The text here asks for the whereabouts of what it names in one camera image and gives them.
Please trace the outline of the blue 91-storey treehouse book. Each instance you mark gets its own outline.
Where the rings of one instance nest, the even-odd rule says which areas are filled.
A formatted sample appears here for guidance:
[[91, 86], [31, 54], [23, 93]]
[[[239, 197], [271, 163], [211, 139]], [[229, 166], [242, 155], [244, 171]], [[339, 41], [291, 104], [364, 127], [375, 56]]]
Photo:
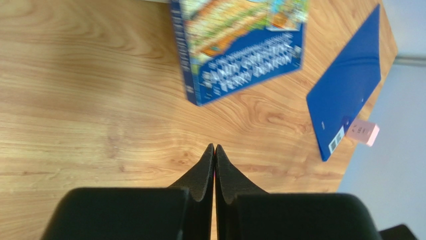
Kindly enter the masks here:
[[202, 106], [303, 65], [307, 0], [172, 0], [186, 97]]

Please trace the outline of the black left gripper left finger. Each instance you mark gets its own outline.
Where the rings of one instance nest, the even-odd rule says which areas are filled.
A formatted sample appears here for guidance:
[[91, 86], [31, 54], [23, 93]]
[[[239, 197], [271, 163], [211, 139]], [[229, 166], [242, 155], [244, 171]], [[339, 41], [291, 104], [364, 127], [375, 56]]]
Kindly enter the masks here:
[[169, 187], [188, 191], [182, 224], [183, 240], [211, 238], [215, 148], [210, 143], [199, 161]]

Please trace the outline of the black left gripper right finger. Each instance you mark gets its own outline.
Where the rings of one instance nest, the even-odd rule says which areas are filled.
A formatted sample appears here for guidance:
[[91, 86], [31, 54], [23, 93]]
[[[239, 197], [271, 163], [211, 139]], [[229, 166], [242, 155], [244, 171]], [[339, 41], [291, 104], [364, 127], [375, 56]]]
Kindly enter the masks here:
[[257, 186], [234, 166], [223, 147], [215, 149], [216, 229], [219, 240], [239, 240], [236, 199], [239, 195], [260, 195], [268, 192]]

